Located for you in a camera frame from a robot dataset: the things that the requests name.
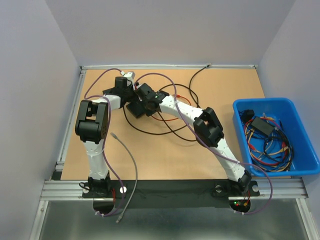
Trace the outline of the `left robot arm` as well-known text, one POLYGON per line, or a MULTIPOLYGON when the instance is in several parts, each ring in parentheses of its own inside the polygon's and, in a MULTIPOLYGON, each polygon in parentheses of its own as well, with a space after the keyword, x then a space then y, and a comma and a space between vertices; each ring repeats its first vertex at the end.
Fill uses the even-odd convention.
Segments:
POLYGON ((103 95, 84 96, 75 122, 75 134, 83 142, 89 162, 87 182, 81 183, 84 198, 107 198, 112 194, 110 171, 104 147, 111 111, 122 108, 134 98, 134 72, 115 78, 114 87, 103 95))

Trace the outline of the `black network switch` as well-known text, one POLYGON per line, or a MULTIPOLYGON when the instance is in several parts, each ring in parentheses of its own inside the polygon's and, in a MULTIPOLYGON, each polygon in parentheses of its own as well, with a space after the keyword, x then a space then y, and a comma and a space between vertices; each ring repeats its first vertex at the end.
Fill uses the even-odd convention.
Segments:
POLYGON ((146 114, 146 106, 141 101, 130 102, 127 104, 126 108, 136 119, 146 114))
POLYGON ((109 88, 109 89, 103 90, 102 93, 103 95, 115 95, 114 90, 115 90, 114 88, 109 88))

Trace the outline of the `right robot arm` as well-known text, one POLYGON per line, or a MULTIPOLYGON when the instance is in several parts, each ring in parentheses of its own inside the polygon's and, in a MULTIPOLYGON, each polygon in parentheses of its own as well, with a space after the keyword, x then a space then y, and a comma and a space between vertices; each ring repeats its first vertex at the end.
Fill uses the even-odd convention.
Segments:
POLYGON ((134 93, 148 114, 159 112, 184 121, 198 143, 216 156, 225 171, 233 194, 242 195, 249 190, 252 177, 228 146, 222 124, 212 108, 193 107, 177 100, 176 94, 154 91, 146 83, 135 84, 134 93))

